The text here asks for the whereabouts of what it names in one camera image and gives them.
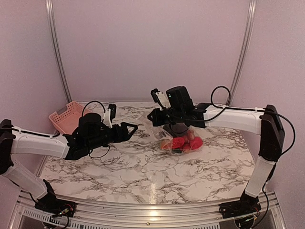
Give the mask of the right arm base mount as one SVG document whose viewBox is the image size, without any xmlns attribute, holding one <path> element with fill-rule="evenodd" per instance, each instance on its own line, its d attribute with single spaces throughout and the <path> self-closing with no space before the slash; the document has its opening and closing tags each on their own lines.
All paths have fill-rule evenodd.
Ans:
<svg viewBox="0 0 305 229">
<path fill-rule="evenodd" d="M 254 202 L 237 200 L 222 203 L 219 206 L 219 212 L 222 214 L 224 219 L 247 215 L 260 211 L 261 209 L 262 208 L 258 200 L 255 200 Z"/>
</svg>

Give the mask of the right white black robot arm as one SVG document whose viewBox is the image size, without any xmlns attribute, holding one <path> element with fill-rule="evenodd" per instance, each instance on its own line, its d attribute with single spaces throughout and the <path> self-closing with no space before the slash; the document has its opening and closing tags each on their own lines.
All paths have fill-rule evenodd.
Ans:
<svg viewBox="0 0 305 229">
<path fill-rule="evenodd" d="M 236 210 L 245 214 L 254 207 L 254 200 L 272 176 L 282 155 L 285 131 L 273 105 L 265 108 L 237 108 L 213 102 L 193 104 L 185 86 L 177 86 L 165 93 L 151 90 L 160 107 L 149 113 L 153 126 L 183 123 L 198 128 L 222 127 L 260 135 L 258 159 L 245 190 L 236 203 Z"/>
</svg>

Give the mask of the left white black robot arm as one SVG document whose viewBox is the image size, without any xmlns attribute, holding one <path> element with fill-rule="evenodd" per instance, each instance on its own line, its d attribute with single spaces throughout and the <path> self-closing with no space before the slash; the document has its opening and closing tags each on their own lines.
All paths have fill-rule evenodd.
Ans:
<svg viewBox="0 0 305 229">
<path fill-rule="evenodd" d="M 35 206 L 57 212 L 64 203 L 58 199 L 49 182 L 31 173 L 13 154 L 33 154 L 76 161 L 88 156 L 94 149 L 109 148 L 112 143 L 130 140 L 138 126 L 126 122 L 105 123 L 97 113 L 87 113 L 79 118 L 72 134 L 46 135 L 16 129 L 9 119 L 0 124 L 0 174 L 35 200 Z"/>
</svg>

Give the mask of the clear zip top bag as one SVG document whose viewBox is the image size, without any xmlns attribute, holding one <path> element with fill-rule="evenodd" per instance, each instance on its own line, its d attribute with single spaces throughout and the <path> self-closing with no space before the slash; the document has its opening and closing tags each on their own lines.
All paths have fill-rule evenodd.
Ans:
<svg viewBox="0 0 305 229">
<path fill-rule="evenodd" d="M 203 140 L 195 129 L 182 123 L 154 127 L 152 122 L 145 121 L 144 127 L 160 149 L 173 156 L 188 154 L 203 146 Z"/>
</svg>

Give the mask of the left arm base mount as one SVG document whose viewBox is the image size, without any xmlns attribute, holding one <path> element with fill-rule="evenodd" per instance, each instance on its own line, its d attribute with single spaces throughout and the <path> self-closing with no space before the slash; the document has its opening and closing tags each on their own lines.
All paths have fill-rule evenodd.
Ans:
<svg viewBox="0 0 305 229">
<path fill-rule="evenodd" d="M 35 208 L 52 213 L 55 217 L 62 215 L 73 217 L 75 212 L 76 203 L 63 199 L 58 199 L 50 193 L 35 203 Z"/>
</svg>

